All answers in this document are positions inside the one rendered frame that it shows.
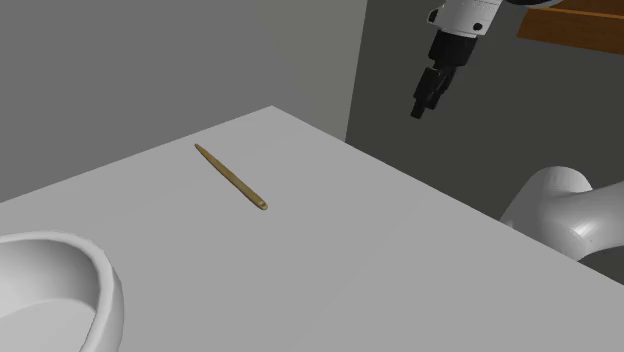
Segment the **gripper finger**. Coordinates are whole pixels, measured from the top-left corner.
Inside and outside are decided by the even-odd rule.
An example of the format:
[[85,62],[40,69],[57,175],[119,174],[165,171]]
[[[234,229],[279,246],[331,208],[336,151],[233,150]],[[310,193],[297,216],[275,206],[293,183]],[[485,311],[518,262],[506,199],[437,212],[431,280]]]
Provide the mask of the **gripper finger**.
[[434,67],[434,72],[437,74],[437,78],[433,85],[433,91],[430,97],[430,109],[434,110],[442,95],[448,90],[450,87],[452,80],[455,76],[457,68],[456,67],[445,67],[445,68],[436,68]]
[[436,106],[438,90],[443,82],[440,70],[427,67],[413,94],[415,99],[411,116],[420,119],[426,110],[433,110]]

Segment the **brown wooden shelf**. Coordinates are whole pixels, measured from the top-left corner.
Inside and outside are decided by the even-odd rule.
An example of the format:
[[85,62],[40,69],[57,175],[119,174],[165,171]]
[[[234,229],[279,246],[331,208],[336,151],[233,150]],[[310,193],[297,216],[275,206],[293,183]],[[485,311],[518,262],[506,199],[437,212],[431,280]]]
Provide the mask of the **brown wooden shelf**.
[[528,9],[517,36],[624,55],[624,0],[563,0]]

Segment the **thin tan wooden stick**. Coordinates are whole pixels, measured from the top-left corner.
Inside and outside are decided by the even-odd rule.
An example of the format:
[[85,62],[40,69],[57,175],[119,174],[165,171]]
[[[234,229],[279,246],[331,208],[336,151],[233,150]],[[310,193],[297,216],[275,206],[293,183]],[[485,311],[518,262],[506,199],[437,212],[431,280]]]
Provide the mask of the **thin tan wooden stick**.
[[268,203],[245,182],[243,182],[235,173],[233,173],[227,166],[225,166],[221,161],[219,161],[200,144],[195,143],[194,147],[202,155],[202,157],[208,163],[210,163],[212,167],[217,172],[219,172],[230,184],[232,184],[246,199],[248,199],[260,210],[266,211],[268,209]]

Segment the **white bowl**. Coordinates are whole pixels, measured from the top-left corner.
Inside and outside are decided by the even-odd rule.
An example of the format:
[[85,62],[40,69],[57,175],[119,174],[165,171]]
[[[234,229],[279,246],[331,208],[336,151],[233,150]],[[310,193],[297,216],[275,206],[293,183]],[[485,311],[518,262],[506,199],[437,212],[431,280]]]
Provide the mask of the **white bowl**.
[[58,231],[0,235],[0,319],[57,300],[77,301],[94,312],[79,352],[119,352],[123,286],[100,247]]

